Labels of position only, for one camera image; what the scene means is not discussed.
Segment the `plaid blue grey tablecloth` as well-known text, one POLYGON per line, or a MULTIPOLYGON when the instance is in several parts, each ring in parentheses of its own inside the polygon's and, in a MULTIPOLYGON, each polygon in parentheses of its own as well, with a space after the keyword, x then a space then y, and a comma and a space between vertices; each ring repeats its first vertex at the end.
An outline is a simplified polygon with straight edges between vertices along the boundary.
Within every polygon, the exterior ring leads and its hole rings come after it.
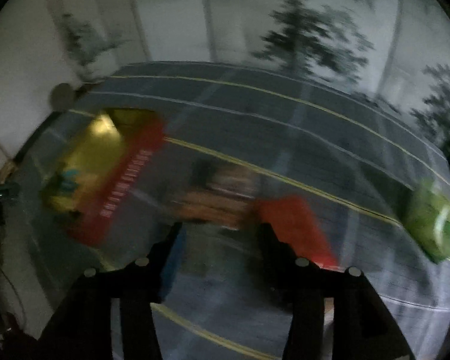
POLYGON ((399 195, 433 180, 450 198, 441 151, 378 106, 252 67, 132 64, 83 95, 47 127, 21 168, 31 255, 57 306, 90 263, 119 267, 149 248, 167 201, 201 181, 213 161, 255 170, 265 196, 296 193, 317 213, 341 261, 371 277, 419 359, 433 359, 450 326, 450 260, 434 264, 398 226, 399 195), (107 107, 157 111, 166 143, 97 249, 71 241, 39 200, 71 140, 107 107))

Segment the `red snack packet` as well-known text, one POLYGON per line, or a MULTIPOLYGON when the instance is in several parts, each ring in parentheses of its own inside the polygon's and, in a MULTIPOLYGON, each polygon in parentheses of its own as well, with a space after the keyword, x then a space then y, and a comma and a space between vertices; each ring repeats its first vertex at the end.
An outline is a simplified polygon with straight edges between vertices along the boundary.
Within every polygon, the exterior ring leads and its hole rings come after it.
POLYGON ((303 197, 256 200, 253 213, 260 223, 271 225, 278 241, 289 245, 298 258, 306 258, 322 268, 339 267, 325 233, 303 197))

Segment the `green tissue pack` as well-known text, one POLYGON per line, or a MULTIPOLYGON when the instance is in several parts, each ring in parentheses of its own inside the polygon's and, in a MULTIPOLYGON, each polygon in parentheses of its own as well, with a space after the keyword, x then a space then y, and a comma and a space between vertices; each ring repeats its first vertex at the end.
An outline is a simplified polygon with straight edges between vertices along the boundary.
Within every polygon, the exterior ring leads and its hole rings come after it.
POLYGON ((423 180, 412 191, 403 227, 433 263, 450 258, 450 199, 435 181, 423 180))

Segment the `red gold toffee tin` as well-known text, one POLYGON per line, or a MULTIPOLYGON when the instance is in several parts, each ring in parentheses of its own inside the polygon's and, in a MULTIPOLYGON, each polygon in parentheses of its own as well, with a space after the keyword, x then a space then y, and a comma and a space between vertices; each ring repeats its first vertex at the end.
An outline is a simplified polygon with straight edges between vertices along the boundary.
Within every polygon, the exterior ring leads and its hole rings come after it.
POLYGON ((105 108, 71 141, 42 189, 66 233, 77 242, 97 247, 153 154, 161 149, 165 122, 156 111, 105 108), (54 175, 74 168, 79 187, 57 194, 54 175))

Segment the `round stone millstone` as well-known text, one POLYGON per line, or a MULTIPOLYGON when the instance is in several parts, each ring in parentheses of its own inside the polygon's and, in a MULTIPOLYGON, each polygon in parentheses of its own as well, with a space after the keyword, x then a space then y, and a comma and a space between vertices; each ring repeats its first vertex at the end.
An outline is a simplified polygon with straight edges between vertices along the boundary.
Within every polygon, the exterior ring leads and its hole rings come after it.
POLYGON ((49 105, 56 112, 68 111, 75 103, 76 92, 71 84, 59 83, 49 94, 49 105))

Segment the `painted folding screen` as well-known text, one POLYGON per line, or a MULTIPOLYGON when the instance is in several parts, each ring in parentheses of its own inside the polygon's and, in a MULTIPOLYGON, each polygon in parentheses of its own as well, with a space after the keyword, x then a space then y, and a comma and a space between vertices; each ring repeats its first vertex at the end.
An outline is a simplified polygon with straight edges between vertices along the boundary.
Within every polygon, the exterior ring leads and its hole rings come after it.
POLYGON ((144 61, 316 80, 450 140, 450 18, 437 0, 46 0, 78 76, 144 61))

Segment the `blue candy wrappers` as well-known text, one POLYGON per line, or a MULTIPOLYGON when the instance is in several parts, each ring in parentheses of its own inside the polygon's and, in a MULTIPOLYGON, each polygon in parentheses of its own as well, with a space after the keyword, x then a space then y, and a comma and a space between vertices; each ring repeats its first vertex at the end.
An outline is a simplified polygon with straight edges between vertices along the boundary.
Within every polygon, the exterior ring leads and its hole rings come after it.
POLYGON ((80 186, 78 182, 78 175, 80 172, 77 169, 69 168, 57 172, 54 175, 54 189, 57 194, 68 195, 73 194, 80 186))

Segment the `clear long cookie packet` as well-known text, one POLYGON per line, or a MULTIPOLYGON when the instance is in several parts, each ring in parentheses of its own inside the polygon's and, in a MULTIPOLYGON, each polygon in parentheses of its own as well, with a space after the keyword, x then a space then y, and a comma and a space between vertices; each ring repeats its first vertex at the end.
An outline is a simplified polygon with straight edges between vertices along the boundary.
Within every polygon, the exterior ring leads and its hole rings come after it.
POLYGON ((260 186, 260 176, 246 166, 214 164, 175 197, 172 213, 184 222, 238 230, 249 216, 260 186))

